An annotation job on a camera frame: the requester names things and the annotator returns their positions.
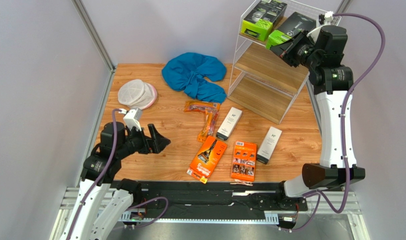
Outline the black green Gillette Labs box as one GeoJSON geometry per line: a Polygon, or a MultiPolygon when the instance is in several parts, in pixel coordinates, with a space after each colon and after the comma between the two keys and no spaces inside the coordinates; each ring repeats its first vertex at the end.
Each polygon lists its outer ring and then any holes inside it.
{"type": "Polygon", "coordinates": [[[292,13],[277,29],[269,36],[266,42],[266,49],[280,45],[301,31],[311,31],[316,27],[316,20],[299,12],[292,13]]]}

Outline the orange Gillette Fusion5 box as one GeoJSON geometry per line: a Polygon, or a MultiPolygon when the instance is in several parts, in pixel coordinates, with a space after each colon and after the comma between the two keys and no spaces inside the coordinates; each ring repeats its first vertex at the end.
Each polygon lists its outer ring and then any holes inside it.
{"type": "Polygon", "coordinates": [[[190,163],[186,173],[206,184],[227,149],[227,144],[208,136],[190,163]]]}

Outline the orange razor box back side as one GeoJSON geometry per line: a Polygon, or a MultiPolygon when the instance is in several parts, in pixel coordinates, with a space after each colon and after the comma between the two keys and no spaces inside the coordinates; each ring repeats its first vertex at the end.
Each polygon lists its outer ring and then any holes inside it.
{"type": "Polygon", "coordinates": [[[257,145],[252,142],[235,141],[231,178],[252,183],[255,180],[257,145]]]}

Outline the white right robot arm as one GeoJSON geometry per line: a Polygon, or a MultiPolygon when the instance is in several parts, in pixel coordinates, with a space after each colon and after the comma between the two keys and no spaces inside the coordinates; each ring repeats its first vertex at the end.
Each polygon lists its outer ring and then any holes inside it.
{"type": "Polygon", "coordinates": [[[366,170],[357,166],[350,130],[351,87],[353,72],[341,64],[348,35],[343,27],[325,25],[316,29],[312,38],[304,30],[290,40],[268,49],[291,67],[309,70],[320,110],[322,152],[319,163],[306,163],[298,177],[283,183],[284,194],[303,197],[314,190],[338,188],[357,183],[366,170]]]}

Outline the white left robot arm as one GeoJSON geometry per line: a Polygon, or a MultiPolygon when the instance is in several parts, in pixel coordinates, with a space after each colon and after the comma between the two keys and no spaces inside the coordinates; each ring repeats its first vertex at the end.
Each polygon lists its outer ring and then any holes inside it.
{"type": "Polygon", "coordinates": [[[124,178],[107,206],[98,212],[123,159],[134,153],[159,154],[171,143],[153,124],[148,128],[150,136],[142,129],[129,130],[118,121],[104,126],[100,143],[83,163],[78,196],[61,234],[62,240],[105,240],[129,207],[143,205],[141,183],[124,178]]]}

